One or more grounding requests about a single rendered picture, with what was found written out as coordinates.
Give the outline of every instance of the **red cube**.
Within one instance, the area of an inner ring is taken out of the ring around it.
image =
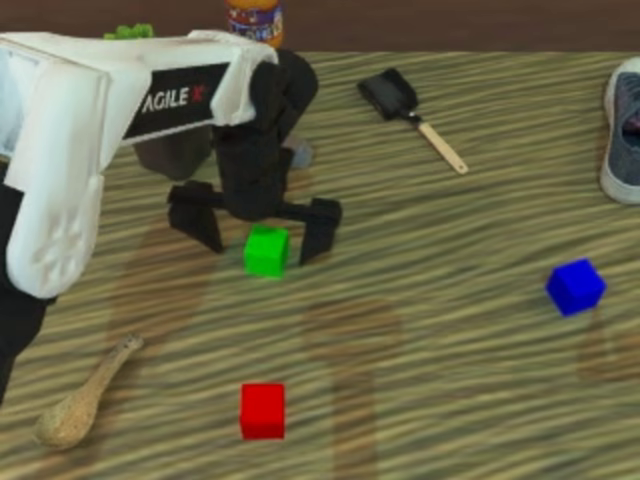
[[[245,440],[284,439],[284,385],[280,383],[242,385],[240,430]]]

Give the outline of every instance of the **bottle label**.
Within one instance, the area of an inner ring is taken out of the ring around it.
[[[257,42],[269,42],[282,33],[282,7],[243,9],[227,6],[229,31]]]

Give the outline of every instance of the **dark brown wall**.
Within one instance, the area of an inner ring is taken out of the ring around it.
[[[285,0],[295,50],[640,50],[637,0]],[[223,0],[2,0],[0,31],[225,28]]]

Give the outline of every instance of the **red x logo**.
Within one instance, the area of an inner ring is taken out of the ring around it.
[[[191,101],[192,102],[201,102],[204,100],[204,92],[206,88],[204,85],[196,85],[191,89]]]

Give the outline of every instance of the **blue cube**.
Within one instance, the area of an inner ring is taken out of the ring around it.
[[[583,258],[554,268],[546,288],[560,313],[568,317],[596,307],[607,284]]]

